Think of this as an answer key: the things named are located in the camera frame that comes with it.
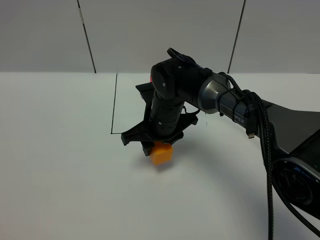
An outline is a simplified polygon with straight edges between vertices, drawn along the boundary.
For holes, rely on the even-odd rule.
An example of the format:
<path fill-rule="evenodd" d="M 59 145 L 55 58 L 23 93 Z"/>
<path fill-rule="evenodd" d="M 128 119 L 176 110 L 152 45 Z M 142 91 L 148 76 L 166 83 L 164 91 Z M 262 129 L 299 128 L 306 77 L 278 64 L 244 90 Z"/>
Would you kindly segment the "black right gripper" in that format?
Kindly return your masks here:
<path fill-rule="evenodd" d="M 184 101 L 179 98 L 165 100 L 154 92 L 152 103 L 145 106 L 143 120 L 121 133 L 122 143 L 140 142 L 145 156 L 151 154 L 156 142 L 173 145 L 182 139 L 183 130 L 198 122 L 198 110 L 185 112 Z"/>

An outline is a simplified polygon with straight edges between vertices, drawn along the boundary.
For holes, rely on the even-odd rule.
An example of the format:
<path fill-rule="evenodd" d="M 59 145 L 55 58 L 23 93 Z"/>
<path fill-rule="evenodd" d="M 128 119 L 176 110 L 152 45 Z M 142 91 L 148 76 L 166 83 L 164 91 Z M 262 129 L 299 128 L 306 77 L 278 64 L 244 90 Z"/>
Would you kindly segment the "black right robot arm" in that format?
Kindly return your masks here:
<path fill-rule="evenodd" d="M 155 64 L 150 82 L 137 85 L 146 103 L 142 122 L 121 134 L 124 145 L 140 142 L 149 156 L 156 143 L 171 145 L 198 121 L 183 112 L 189 103 L 207 114 L 219 113 L 259 137 L 263 163 L 279 196 L 304 212 L 320 216 L 320 114 L 291 110 L 242 90 L 224 72 L 199 66 L 169 48 L 169 59 Z"/>

